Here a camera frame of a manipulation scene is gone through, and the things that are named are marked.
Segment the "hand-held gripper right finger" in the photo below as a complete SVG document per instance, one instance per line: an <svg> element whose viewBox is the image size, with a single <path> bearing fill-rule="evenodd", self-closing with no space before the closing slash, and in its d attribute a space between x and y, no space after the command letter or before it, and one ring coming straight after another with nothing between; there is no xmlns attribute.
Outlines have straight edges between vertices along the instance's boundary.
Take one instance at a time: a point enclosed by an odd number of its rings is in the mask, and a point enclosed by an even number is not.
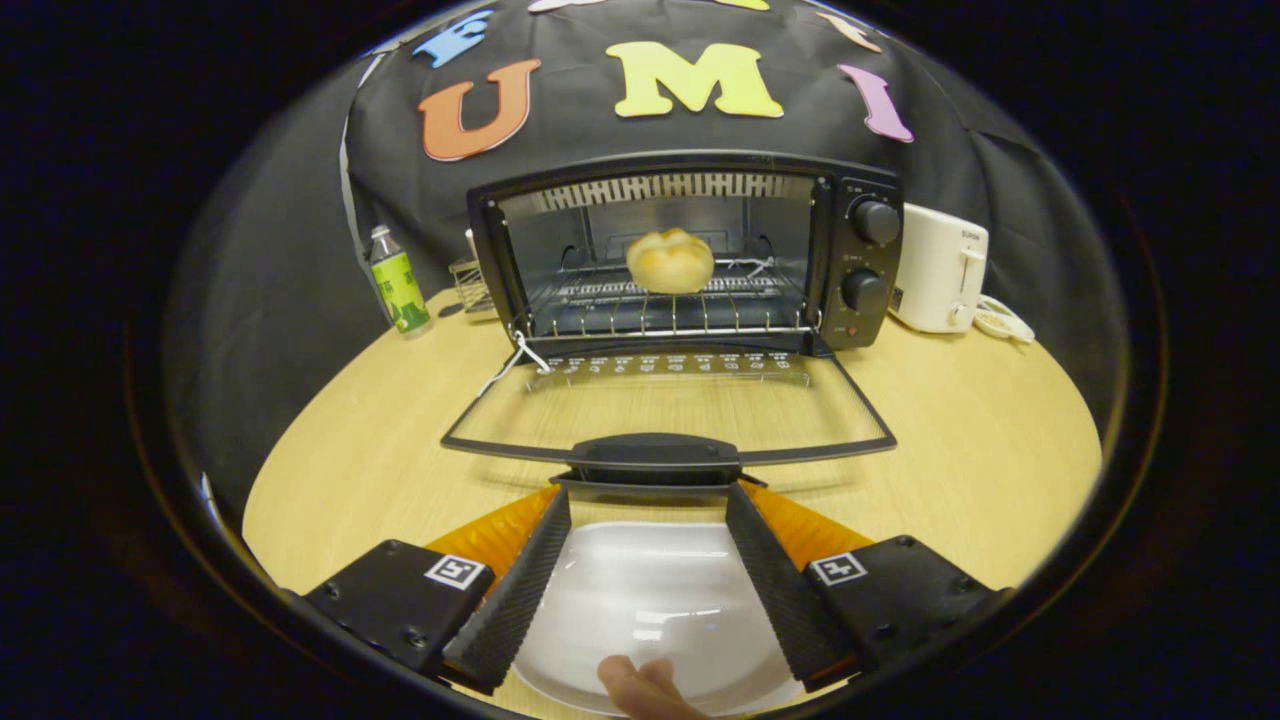
<svg viewBox="0 0 1280 720"><path fill-rule="evenodd" d="M808 691L916 665L1006 600L913 536L874 542L751 482L730 487L726 521Z"/></svg>

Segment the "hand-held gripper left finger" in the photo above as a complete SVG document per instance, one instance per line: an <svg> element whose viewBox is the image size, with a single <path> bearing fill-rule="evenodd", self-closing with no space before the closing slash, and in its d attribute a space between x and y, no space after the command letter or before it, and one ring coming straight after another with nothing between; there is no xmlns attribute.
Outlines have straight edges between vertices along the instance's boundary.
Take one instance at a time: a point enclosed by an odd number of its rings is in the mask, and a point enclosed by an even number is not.
<svg viewBox="0 0 1280 720"><path fill-rule="evenodd" d="M492 694L529 633L571 524L567 489L547 487L425 546L384 539L303 600L410 671Z"/></svg>

